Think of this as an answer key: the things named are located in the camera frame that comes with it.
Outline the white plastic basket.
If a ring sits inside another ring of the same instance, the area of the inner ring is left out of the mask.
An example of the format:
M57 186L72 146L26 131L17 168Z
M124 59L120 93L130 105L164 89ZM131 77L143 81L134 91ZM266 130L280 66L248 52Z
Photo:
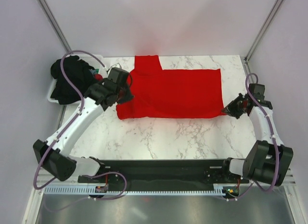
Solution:
M52 81L47 99L51 103L60 105L77 104L80 101L80 96L63 76L60 63L61 59L58 59L50 68ZM92 57L87 54L75 53L68 55L64 60L66 76L82 95L92 84L98 82L94 75L100 74L105 78L106 71L107 65L103 62L101 55Z

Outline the red t shirt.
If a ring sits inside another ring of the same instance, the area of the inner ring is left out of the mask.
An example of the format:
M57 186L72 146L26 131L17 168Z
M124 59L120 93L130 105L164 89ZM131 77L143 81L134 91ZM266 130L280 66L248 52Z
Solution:
M116 106L119 119L210 119L224 108L220 69L163 69L159 57L136 56L134 98Z

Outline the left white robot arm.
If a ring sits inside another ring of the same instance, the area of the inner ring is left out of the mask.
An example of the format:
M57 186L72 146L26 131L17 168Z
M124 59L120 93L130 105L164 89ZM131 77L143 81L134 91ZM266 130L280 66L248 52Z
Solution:
M59 181L71 176L89 175L95 182L105 178L105 169L95 158L77 158L70 155L75 143L107 108L133 99L129 72L113 67L108 77L91 85L71 117L46 141L36 140L34 153L39 167Z

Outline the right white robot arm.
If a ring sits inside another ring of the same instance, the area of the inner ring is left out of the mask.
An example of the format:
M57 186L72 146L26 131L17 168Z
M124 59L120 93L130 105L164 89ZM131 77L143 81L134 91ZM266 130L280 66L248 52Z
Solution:
M220 176L225 182L232 182L238 175L271 186L280 186L284 181L294 153L278 136L272 117L273 107L265 100L264 92L264 85L251 83L247 94L239 94L222 110L223 114L236 119L247 114L256 137L245 159L224 160Z

